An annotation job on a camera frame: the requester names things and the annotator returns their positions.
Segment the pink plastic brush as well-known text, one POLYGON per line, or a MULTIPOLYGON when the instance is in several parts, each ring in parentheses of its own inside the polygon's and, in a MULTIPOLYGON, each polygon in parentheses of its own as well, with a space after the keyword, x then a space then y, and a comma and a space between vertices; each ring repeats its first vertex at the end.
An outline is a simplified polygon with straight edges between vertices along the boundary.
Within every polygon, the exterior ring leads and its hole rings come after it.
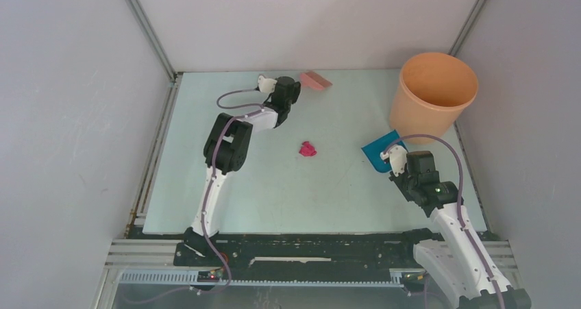
POLYGON ((299 78, 303 87, 317 91, 323 91, 332 86, 332 82, 314 71, 303 72, 299 78))

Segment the blue plastic dustpan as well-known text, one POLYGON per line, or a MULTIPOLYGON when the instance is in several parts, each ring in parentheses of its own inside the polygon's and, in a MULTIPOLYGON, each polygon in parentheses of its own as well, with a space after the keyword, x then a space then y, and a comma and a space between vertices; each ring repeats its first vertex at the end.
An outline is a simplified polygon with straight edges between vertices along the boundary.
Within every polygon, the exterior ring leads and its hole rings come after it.
POLYGON ((379 173, 390 173, 391 166, 389 163, 384 162, 380 154, 385 150, 389 149, 393 145, 401 145, 406 148, 405 144, 402 141, 398 143, 393 143, 395 140, 400 138, 397 131, 393 130, 381 138, 374 140, 373 142, 365 145, 362 147, 363 153, 366 155, 368 161, 371 163, 372 167, 379 173))

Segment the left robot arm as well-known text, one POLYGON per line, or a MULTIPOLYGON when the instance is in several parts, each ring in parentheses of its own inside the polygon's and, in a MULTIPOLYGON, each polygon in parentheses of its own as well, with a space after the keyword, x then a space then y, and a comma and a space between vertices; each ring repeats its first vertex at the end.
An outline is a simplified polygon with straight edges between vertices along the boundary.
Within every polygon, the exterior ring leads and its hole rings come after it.
POLYGON ((190 249, 191 258, 203 266, 214 262, 217 256, 211 238, 220 230, 223 205, 219 197, 227 177, 244 165, 253 134, 275 129, 286 121, 300 96, 301 84, 288 76, 272 79, 260 75, 253 90, 266 94, 267 98, 262 103, 221 104, 226 96, 250 92, 247 89, 227 92, 216 101, 224 110, 254 110, 238 116, 220 113, 203 147, 206 164, 203 194, 195 219, 184 233, 184 243, 190 249))

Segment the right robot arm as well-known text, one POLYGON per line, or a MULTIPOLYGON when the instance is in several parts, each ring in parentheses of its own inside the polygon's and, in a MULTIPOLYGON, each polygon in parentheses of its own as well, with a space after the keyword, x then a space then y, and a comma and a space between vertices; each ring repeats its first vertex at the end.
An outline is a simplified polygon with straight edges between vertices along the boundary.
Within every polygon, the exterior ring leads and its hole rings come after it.
POLYGON ((454 308, 531 308, 530 296, 503 275, 458 203, 453 182, 442 182, 429 151, 407 152, 400 145, 382 153, 391 165, 390 181, 417 204, 443 241, 410 240, 399 246, 403 264, 420 264, 454 308))

